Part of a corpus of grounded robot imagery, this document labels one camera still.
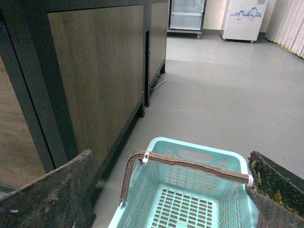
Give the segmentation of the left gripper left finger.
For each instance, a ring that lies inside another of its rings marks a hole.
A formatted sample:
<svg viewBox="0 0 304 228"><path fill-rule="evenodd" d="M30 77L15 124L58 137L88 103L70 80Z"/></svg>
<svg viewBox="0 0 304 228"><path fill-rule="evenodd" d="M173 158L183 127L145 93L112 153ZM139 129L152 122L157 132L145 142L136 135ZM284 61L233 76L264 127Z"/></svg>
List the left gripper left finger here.
<svg viewBox="0 0 304 228"><path fill-rule="evenodd" d="M93 152L85 150L68 163L0 200L2 228L91 227L89 188L96 173Z"/></svg>

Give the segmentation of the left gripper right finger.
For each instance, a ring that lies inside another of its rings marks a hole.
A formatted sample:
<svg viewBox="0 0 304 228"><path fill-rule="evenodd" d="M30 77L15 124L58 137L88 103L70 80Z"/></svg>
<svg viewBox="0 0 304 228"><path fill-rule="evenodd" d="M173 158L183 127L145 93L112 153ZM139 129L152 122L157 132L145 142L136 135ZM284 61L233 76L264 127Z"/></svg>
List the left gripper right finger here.
<svg viewBox="0 0 304 228"><path fill-rule="evenodd" d="M304 180L257 151L249 157L253 187L246 192L259 211L258 228L304 226Z"/></svg>

